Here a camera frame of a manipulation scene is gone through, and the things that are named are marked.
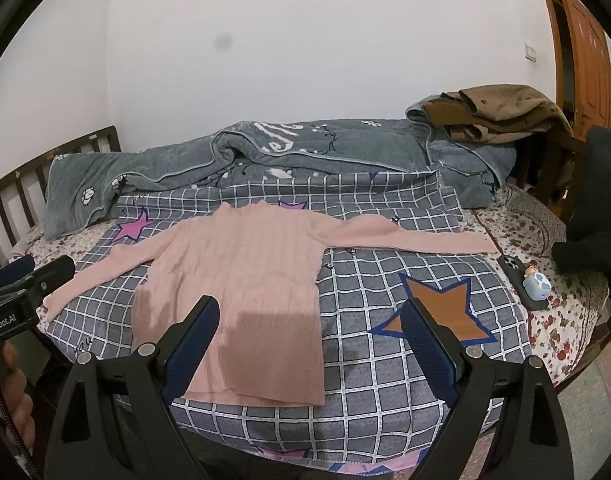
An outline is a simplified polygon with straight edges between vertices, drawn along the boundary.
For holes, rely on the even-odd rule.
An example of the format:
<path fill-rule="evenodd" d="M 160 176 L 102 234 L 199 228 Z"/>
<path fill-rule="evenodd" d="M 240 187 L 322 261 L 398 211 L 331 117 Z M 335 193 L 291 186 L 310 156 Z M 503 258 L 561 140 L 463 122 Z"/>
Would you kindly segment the person's left hand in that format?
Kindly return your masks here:
<path fill-rule="evenodd" d="M 31 415 L 33 402 L 26 393 L 27 377 L 17 367 L 17 361 L 18 352 L 7 341 L 1 349 L 0 363 L 3 398 L 22 442 L 29 451 L 32 451 L 36 440 L 36 424 Z"/>

